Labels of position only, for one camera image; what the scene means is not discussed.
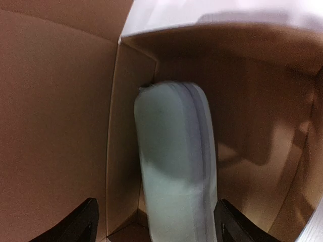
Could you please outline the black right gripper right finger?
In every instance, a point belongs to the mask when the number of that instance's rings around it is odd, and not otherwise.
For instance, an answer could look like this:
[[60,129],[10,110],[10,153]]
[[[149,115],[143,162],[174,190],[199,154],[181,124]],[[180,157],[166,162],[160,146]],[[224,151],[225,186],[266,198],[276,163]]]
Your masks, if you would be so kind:
[[214,210],[217,241],[278,241],[256,226],[226,199],[218,200]]

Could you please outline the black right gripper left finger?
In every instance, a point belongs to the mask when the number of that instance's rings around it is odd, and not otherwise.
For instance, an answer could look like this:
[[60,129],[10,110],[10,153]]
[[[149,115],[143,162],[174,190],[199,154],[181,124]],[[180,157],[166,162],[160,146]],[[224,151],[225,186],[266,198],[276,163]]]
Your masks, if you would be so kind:
[[35,237],[30,242],[95,241],[98,228],[98,202],[87,198],[57,225]]

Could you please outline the pale green rectangular block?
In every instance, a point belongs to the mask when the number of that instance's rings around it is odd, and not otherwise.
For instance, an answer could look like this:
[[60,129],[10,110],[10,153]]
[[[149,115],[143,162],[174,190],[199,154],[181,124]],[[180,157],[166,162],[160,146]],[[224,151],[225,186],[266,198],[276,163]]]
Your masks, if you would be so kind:
[[204,91],[152,85],[140,91],[134,116],[152,241],[216,241],[217,157]]

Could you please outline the brown cardboard paper box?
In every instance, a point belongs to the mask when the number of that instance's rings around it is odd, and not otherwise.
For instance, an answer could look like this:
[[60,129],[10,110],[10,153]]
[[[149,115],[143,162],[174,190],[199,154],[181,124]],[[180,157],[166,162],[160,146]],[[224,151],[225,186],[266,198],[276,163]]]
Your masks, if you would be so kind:
[[322,241],[322,1],[1,1],[1,241],[87,198],[95,241],[152,241],[134,103],[161,82],[206,95],[218,200]]

